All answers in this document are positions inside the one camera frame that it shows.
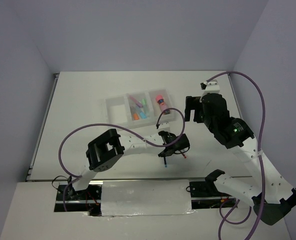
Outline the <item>blue pen refill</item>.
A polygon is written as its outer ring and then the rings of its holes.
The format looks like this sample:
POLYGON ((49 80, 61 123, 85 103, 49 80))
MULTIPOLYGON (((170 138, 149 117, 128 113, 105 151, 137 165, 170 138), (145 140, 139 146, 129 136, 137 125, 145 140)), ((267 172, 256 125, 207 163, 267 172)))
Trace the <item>blue pen refill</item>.
POLYGON ((167 165, 167 159, 166 159, 166 157, 163 157, 163 162, 164 162, 164 167, 167 168, 168 165, 167 165))

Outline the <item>pink capped glue bottle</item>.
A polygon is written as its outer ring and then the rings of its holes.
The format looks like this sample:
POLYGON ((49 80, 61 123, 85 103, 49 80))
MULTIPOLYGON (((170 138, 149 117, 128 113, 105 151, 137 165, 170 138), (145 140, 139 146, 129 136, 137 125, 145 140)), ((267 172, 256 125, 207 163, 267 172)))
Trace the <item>pink capped glue bottle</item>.
POLYGON ((171 113, 171 111, 169 110, 169 107, 168 105, 166 104, 165 102, 165 99, 162 95, 157 95, 155 97, 155 101, 156 103, 158 104, 159 106, 159 109, 160 109, 160 112, 163 114, 163 115, 169 115, 171 113))

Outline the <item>green capped highlighter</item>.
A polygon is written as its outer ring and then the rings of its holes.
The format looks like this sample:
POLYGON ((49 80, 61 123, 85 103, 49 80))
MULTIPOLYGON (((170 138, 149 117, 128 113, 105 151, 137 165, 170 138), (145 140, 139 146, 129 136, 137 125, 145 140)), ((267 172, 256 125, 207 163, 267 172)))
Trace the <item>green capped highlighter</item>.
POLYGON ((147 100, 145 99, 145 98, 143 98, 142 100, 141 100, 141 104, 142 104, 142 107, 147 107, 148 105, 147 105, 147 100))

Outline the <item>purple highlighter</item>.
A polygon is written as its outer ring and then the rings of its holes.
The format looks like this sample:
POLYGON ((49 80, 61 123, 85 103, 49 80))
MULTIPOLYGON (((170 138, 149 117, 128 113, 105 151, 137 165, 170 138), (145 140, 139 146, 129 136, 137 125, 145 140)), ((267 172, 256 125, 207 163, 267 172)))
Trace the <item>purple highlighter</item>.
POLYGON ((138 101, 136 98, 134 98, 132 95, 128 94, 127 96, 136 106, 138 106, 139 108, 143 107, 143 104, 140 101, 138 101))

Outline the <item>orange capped highlighter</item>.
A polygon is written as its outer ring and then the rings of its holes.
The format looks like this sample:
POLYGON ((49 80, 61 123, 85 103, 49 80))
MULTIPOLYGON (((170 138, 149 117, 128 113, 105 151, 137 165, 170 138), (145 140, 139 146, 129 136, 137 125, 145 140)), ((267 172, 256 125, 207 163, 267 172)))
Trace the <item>orange capped highlighter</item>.
POLYGON ((132 119, 134 121, 137 121, 137 120, 140 119, 137 112, 136 112, 136 109, 133 106, 130 107, 130 112, 131 112, 131 115, 132 115, 132 119))

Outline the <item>blue highlighter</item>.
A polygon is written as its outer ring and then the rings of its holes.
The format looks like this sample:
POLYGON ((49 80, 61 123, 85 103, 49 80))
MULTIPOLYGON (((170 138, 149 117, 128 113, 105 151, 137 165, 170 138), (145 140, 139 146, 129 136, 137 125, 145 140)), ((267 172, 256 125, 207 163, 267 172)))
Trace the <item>blue highlighter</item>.
POLYGON ((139 106, 136 106, 136 111, 137 111, 137 114, 140 116, 141 119, 146 119, 147 116, 146 114, 144 113, 143 109, 139 106))

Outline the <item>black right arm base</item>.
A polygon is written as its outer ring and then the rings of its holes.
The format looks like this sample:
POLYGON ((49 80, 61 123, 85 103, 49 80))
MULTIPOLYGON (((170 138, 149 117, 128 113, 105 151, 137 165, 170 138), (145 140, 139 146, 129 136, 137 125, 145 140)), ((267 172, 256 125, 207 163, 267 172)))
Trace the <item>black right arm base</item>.
POLYGON ((188 190, 192 198, 206 198, 213 196, 205 179, 190 181, 188 190))

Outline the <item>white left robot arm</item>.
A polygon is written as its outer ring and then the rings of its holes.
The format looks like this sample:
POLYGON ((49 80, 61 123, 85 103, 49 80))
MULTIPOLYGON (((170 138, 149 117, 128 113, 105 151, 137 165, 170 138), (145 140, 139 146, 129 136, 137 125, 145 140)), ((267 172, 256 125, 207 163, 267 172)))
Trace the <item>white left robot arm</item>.
POLYGON ((87 162, 79 172, 80 177, 67 189, 70 199, 79 200, 85 196, 89 183, 97 173, 111 169, 121 157, 129 155, 149 154, 160 158, 170 157, 190 148, 186 134, 170 146, 177 136, 161 130, 152 135, 146 135, 143 140, 135 136, 120 135, 116 129, 109 129, 88 144, 86 151, 87 162))

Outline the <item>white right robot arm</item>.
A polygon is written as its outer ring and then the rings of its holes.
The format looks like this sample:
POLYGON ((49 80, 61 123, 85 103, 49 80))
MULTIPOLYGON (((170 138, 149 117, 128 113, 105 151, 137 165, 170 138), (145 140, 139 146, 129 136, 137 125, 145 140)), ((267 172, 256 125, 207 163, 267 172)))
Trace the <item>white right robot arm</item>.
POLYGON ((185 121, 203 123, 214 138, 231 151, 256 182, 250 185, 216 169, 205 177, 205 190, 211 196, 220 192, 233 196, 253 208, 265 224, 272 226, 296 206, 296 188, 287 182, 264 152, 258 140, 241 118, 230 116, 227 102, 219 93, 185 98, 185 121))

